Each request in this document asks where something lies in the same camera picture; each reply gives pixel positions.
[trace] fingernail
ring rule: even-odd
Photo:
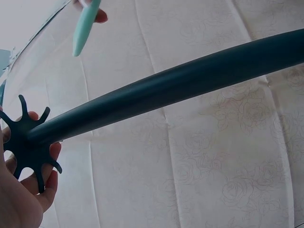
[[[88,0],[79,0],[79,2],[83,7],[88,7],[88,4],[90,4],[90,1]]]

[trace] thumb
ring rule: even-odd
[[[5,168],[5,161],[4,161],[4,150],[3,150],[3,136],[2,136],[2,129],[0,125],[0,169]]]

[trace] finger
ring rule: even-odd
[[[39,118],[38,114],[35,112],[28,112],[28,115],[32,120],[38,120]],[[3,141],[7,142],[10,139],[10,128],[9,127],[4,128],[2,134],[3,134]]]
[[[57,160],[60,151],[61,151],[60,143],[57,142],[50,146],[50,155],[55,161]],[[52,170],[53,170],[53,166],[50,164],[44,164],[42,166],[41,173],[44,182],[46,182],[49,179]],[[37,195],[39,193],[38,182],[36,175],[34,173],[31,176],[27,177],[26,179],[22,180],[21,183],[33,195]]]
[[[4,161],[4,149],[3,149],[3,137],[2,137],[2,130],[0,126],[0,168],[5,168],[5,161]]]
[[[108,21],[107,14],[103,10],[99,9],[97,12],[96,18],[95,18],[95,22],[96,23],[105,23],[106,21]]]
[[[43,212],[53,204],[54,198],[58,188],[58,174],[56,171],[52,171],[49,179],[46,182],[46,188],[42,194],[36,195],[36,199],[39,201]]]
[[[17,167],[17,160],[15,155],[12,153],[10,157],[5,161],[6,168],[13,174]]]
[[[82,10],[83,6],[78,0],[73,0],[73,4],[79,11]],[[99,9],[97,12],[96,18],[95,18],[95,22],[104,23],[106,21],[108,21],[108,16],[107,16],[106,12],[104,12],[102,9]]]

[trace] floral pattern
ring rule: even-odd
[[[298,94],[304,95],[304,66],[284,70],[287,84]]]
[[[221,91],[211,101],[213,109],[209,113],[203,110],[200,114],[214,116],[220,131],[237,121],[245,134],[251,134],[255,128],[266,129],[267,121],[272,116],[264,97],[262,88],[254,88],[249,82],[244,82]]]

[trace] white wall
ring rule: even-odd
[[[0,49],[23,48],[59,6],[68,0],[0,0]]]

